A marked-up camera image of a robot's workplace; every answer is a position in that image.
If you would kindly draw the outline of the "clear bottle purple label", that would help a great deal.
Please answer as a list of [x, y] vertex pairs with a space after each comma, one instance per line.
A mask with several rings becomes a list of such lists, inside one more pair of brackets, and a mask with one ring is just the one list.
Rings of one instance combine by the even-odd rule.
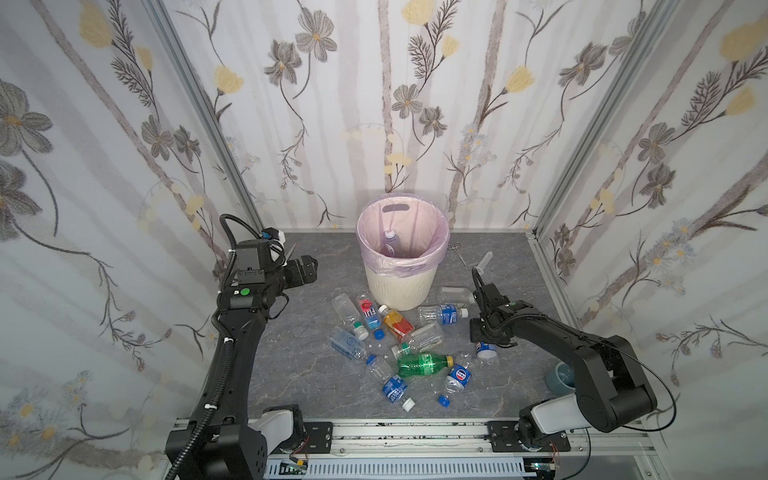
[[382, 254], [390, 258], [402, 257], [402, 246], [397, 233], [394, 230], [384, 232]]

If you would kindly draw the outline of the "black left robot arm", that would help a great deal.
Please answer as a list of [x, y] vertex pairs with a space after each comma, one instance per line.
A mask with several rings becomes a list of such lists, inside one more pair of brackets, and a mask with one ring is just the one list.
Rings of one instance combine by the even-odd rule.
[[248, 395], [259, 342], [277, 317], [272, 306], [287, 290], [315, 282], [318, 262], [290, 259], [277, 229], [256, 231], [232, 214], [219, 221], [230, 248], [211, 319], [217, 346], [187, 425], [168, 435], [168, 479], [260, 479], [271, 453], [300, 449], [309, 439], [298, 406], [274, 407], [251, 421]]

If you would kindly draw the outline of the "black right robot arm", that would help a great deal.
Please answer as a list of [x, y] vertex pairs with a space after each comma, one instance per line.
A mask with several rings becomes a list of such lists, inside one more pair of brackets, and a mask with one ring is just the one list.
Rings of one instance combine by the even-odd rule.
[[567, 430], [610, 433], [657, 410], [648, 379], [656, 373], [640, 361], [623, 337], [602, 337], [554, 320], [523, 300], [511, 300], [471, 269], [479, 316], [470, 320], [470, 340], [511, 348], [525, 340], [573, 372], [574, 391], [519, 412], [514, 438], [536, 451]]

